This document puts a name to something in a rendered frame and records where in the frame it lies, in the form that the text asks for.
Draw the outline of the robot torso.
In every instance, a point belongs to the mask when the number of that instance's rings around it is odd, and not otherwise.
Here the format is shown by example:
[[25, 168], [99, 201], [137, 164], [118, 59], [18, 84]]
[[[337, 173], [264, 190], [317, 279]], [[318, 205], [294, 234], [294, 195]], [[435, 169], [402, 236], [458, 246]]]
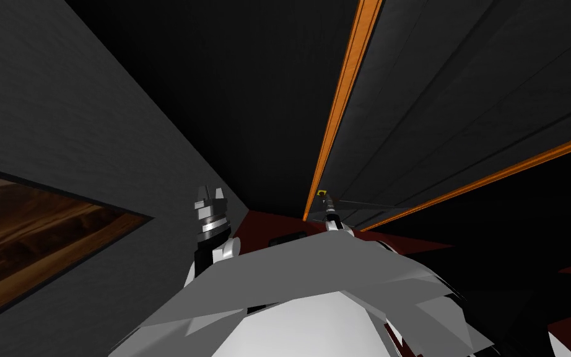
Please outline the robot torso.
[[424, 265], [342, 231], [227, 253], [108, 357], [478, 357], [492, 340]]

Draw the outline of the brown framed wall picture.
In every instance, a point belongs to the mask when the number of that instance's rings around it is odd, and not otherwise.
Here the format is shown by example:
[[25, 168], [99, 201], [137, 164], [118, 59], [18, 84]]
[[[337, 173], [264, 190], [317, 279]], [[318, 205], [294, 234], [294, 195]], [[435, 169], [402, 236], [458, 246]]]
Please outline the brown framed wall picture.
[[149, 221], [0, 171], [0, 314]]

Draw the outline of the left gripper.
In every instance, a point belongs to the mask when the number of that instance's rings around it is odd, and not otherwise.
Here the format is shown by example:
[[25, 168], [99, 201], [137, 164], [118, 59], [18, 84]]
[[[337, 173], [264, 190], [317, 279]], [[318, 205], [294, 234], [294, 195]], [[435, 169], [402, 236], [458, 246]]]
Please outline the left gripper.
[[202, 185], [198, 188], [198, 201], [194, 204], [195, 209], [202, 209], [205, 207], [214, 207], [216, 211], [226, 210], [228, 200], [224, 198], [222, 188], [216, 188], [215, 198], [211, 199], [207, 185]]

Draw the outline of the dark grey door leaf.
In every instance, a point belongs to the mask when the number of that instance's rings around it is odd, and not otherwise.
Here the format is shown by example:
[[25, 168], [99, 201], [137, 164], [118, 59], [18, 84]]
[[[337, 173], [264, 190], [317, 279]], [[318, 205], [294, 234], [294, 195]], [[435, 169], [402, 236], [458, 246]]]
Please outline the dark grey door leaf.
[[370, 230], [571, 152], [571, 0], [382, 0], [320, 193]]

